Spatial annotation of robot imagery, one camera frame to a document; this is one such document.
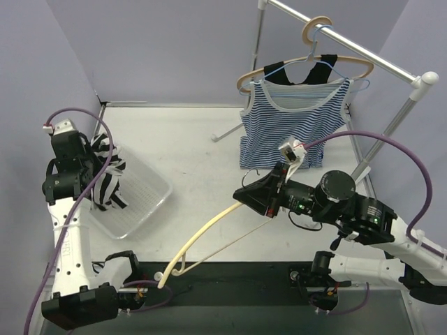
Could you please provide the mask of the black white striped tank top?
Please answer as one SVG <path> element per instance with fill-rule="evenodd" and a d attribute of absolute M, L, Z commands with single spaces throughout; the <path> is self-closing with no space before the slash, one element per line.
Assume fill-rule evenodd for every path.
<path fill-rule="evenodd" d="M 87 152 L 95 155 L 94 171 L 92 179 L 96 176 L 102 165 L 106 162 L 110 153 L 110 139 L 106 133 L 95 135 L 87 144 L 87 137 L 82 134 L 82 143 Z M 120 191 L 120 178 L 126 169 L 126 161 L 119 155 L 120 148 L 112 146 L 112 156 L 105 172 L 92 186 L 86 198 L 92 200 L 95 208 L 100 211 L 109 209 L 125 209 L 129 204 Z"/>

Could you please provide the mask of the blue white striped tank top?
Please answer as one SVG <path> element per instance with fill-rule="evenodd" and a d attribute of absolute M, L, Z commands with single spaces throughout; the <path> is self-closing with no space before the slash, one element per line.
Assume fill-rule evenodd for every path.
<path fill-rule="evenodd" d="M 293 86 L 251 82 L 250 104 L 240 113 L 245 131 L 240 167 L 269 170 L 284 160 L 279 146 L 290 136 L 310 143 L 338 131 L 350 120 L 345 105 L 352 84 L 350 79 Z"/>

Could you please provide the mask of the light blue wire hanger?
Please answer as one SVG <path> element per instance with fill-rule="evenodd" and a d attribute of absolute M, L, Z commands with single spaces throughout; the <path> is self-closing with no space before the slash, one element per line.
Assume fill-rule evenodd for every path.
<path fill-rule="evenodd" d="M 308 55 L 305 57 L 273 63 L 244 74 L 237 80 L 236 83 L 239 93 L 241 95 L 248 95 L 250 93 L 249 83 L 256 78 L 266 80 L 273 84 L 294 86 L 295 83 L 290 81 L 289 77 L 287 76 L 286 68 L 288 66 L 302 63 L 313 64 L 306 78 L 301 81 L 304 85 L 328 83 L 330 76 L 337 72 L 335 70 L 335 65 L 339 62 L 364 66 L 366 71 L 363 74 L 356 76 L 355 79 L 366 79 L 367 76 L 374 70 L 374 64 L 371 61 L 352 56 L 316 53 L 316 48 L 318 45 L 316 35 L 323 29 L 332 29 L 332 22 L 327 17 L 315 17 L 311 20 L 311 22 L 308 22 L 302 30 L 302 42 L 310 46 Z"/>

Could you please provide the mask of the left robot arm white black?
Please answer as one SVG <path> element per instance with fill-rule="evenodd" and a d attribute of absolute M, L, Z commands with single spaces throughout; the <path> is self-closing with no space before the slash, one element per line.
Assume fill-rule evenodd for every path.
<path fill-rule="evenodd" d="M 57 131 L 51 137 L 55 157 L 49 162 L 43 193 L 53 223 L 56 260 L 52 296 L 42 302 L 43 317 L 65 330 L 117 317 L 120 310 L 136 311 L 145 294 L 120 293 L 142 279 L 133 251 L 109 255 L 94 273 L 88 225 L 94 221 L 91 201 L 82 194 L 102 165 L 86 137 L 77 130 Z"/>

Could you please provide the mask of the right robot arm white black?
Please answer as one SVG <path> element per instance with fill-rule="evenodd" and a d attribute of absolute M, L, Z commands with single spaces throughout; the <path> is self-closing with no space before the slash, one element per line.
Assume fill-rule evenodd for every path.
<path fill-rule="evenodd" d="M 276 164 L 266 176 L 237 189 L 233 198 L 262 216 L 274 218 L 286 209 L 337 228 L 329 251 L 316 252 L 310 268 L 295 280 L 301 290 L 325 289 L 309 295 L 311 304 L 332 310 L 335 290 L 354 282 L 406 290 L 427 304 L 446 304 L 446 256 L 436 254 L 440 247 L 423 232 L 407 233 L 406 223 L 390 207 L 357 193 L 345 172 L 326 172 L 312 187 L 287 180 L 288 170 L 287 164 Z"/>

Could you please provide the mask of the tan wooden hanger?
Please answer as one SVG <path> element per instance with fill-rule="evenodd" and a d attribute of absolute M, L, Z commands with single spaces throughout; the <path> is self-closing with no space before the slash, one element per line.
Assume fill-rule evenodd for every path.
<path fill-rule="evenodd" d="M 237 88 L 239 92 L 244 95 L 248 94 L 250 90 L 246 89 L 248 86 L 247 80 L 253 80 L 257 75 L 260 75 L 261 73 L 264 74 L 263 79 L 268 78 L 281 70 L 285 69 L 288 65 L 291 64 L 298 64 L 303 62 L 314 62 L 316 64 L 323 64 L 324 66 L 327 66 L 332 70 L 332 72 L 338 74 L 338 76 L 342 77 L 342 74 L 338 73 L 336 70 L 333 69 L 333 65 L 329 62 L 327 62 L 325 59 L 327 57 L 326 54 L 324 55 L 315 55 L 316 46 L 318 44 L 318 41 L 316 40 L 316 34 L 322 30 L 323 28 L 332 28 L 332 20 L 329 17 L 326 16 L 317 16 L 312 19 L 308 23 L 306 23 L 305 27 L 302 30 L 302 41 L 304 44 L 309 45 L 310 51 L 309 54 L 305 57 L 300 57 L 296 59 L 289 59 L 287 61 L 283 61 L 281 63 L 281 66 L 277 69 L 273 70 L 270 73 L 265 72 L 265 68 L 262 69 L 256 69 L 249 73 L 246 73 L 242 77 L 240 77 L 237 81 Z M 371 61 L 368 61 L 366 59 L 361 59 L 358 57 L 351 57 L 351 56 L 344 56 L 344 55 L 337 55 L 337 60 L 340 62 L 345 63 L 351 63 L 351 64 L 358 64 L 366 67 L 366 71 L 358 75 L 356 77 L 353 77 L 354 80 L 363 80 L 365 81 L 366 77 L 374 70 L 374 64 Z"/>

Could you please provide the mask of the white perforated plastic basket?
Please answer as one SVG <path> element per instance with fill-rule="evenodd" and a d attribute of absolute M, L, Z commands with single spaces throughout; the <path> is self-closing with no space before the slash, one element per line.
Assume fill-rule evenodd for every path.
<path fill-rule="evenodd" d="M 124 209 L 93 209 L 94 225 L 112 239 L 124 239 L 149 222 L 149 217 L 166 201 L 173 186 L 146 158 L 127 146 L 119 157 L 126 162 L 119 178 L 121 194 L 128 202 Z"/>

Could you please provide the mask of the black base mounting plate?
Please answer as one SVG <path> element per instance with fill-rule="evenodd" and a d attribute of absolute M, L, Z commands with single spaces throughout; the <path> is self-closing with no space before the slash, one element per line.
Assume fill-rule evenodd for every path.
<path fill-rule="evenodd" d="M 153 306 L 306 306 L 315 292 L 334 300 L 340 288 L 328 275 L 314 274 L 304 262 L 204 262 L 181 276 L 169 276 L 157 288 L 164 262 L 143 262 L 146 283 L 123 289 L 124 297 L 137 299 L 143 308 Z"/>

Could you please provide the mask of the silver clothes rack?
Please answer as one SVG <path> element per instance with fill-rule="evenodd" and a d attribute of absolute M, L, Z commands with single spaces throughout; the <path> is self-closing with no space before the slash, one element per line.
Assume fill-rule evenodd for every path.
<path fill-rule="evenodd" d="M 325 15 L 341 35 L 414 75 L 434 71 L 439 82 L 393 133 L 428 169 L 430 209 L 446 200 L 446 1 L 281 1 L 308 17 Z M 261 33 L 258 65 L 302 56 L 298 34 L 304 24 L 269 5 Z M 356 130 L 380 133 L 411 93 L 404 83 L 376 68 L 368 89 L 358 93 L 352 113 Z M 424 203 L 425 182 L 405 155 L 388 145 L 372 161 L 374 191 L 402 217 Z"/>

